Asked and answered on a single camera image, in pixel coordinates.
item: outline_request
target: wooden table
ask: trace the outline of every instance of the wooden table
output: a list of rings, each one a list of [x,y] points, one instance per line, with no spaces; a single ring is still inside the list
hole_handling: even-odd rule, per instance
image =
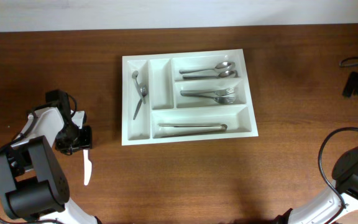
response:
[[[121,57],[244,49],[259,137],[121,146]],[[72,199],[103,223],[228,223],[271,219],[326,186],[317,153],[330,131],[358,127],[358,97],[341,93],[358,55],[358,24],[0,34],[0,146],[46,91],[65,90],[88,114],[93,173],[56,152]],[[330,140],[331,170],[357,133]],[[340,219],[358,223],[358,212]]]

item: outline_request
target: spoon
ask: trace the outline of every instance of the spoon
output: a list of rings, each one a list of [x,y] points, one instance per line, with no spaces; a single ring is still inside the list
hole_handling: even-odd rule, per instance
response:
[[[140,92],[142,93],[143,99],[147,96],[147,94],[149,94],[149,90],[147,89],[147,85],[143,85],[140,88]],[[134,119],[136,119],[136,116],[139,112],[140,106],[142,106],[142,99],[139,100],[139,102],[137,103],[136,106],[136,110],[135,110],[135,114],[134,114]]]
[[[221,72],[219,75],[184,75],[183,79],[195,79],[195,78],[227,78],[236,75],[238,77],[237,70],[230,70]]]
[[[144,97],[142,96],[142,92],[140,90],[140,86],[139,83],[137,82],[137,76],[139,75],[138,71],[134,71],[132,72],[132,78],[135,81],[135,88],[137,90],[137,94],[139,94],[140,99],[142,100],[143,104],[146,104],[146,100],[144,99]]]
[[[234,62],[221,62],[217,64],[214,68],[204,68],[204,69],[196,69],[196,70],[179,70],[180,74],[187,74],[187,73],[193,73],[193,72],[201,72],[206,70],[214,70],[216,73],[225,72],[228,70],[232,70],[236,67],[236,64]]]

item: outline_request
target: white cutlery tray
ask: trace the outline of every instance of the white cutlery tray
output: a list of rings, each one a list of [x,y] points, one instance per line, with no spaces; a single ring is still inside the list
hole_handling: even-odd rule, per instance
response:
[[[235,62],[237,78],[183,80],[181,69],[213,68],[220,62]],[[135,120],[140,100],[132,79],[146,84],[145,97]],[[235,88],[233,104],[220,105],[212,99],[181,96],[181,90],[223,90]],[[158,124],[223,123],[226,132],[161,138],[174,133],[196,131],[195,128],[162,128]],[[204,139],[258,136],[254,109],[242,49],[178,54],[122,57],[122,145],[195,141]]]

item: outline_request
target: fork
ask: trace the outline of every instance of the fork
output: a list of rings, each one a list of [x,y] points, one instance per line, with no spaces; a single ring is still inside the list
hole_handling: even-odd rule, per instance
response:
[[[234,88],[227,88],[224,90],[212,90],[212,91],[198,91],[198,90],[182,90],[180,94],[182,96],[186,95],[194,95],[194,94],[202,94],[202,93],[215,93],[217,96],[226,96],[235,92]]]
[[[230,103],[234,103],[234,100],[236,100],[234,97],[223,97],[223,96],[213,97],[213,96],[204,96],[204,95],[197,95],[197,94],[183,95],[183,96],[209,98],[209,99],[213,99],[215,102],[220,104],[230,104]]]

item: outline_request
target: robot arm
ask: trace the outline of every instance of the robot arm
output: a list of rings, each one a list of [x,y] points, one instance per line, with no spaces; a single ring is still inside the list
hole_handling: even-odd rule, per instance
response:
[[[28,222],[101,223],[70,198],[67,179],[52,152],[55,140],[57,150],[64,154],[91,149],[91,128],[82,127],[85,112],[76,112],[77,117],[72,119],[68,95],[60,90],[48,92],[46,99],[46,105],[28,116],[22,133],[33,126],[26,137],[0,154],[0,198],[4,211],[11,219],[23,218]],[[32,169],[36,176],[16,179]]]
[[[335,189],[341,194],[346,208],[341,209],[339,197],[327,187],[306,205],[289,209],[286,214],[279,215],[277,224],[321,224],[334,223],[342,216],[358,210],[358,147],[345,152],[336,162],[333,169]]]

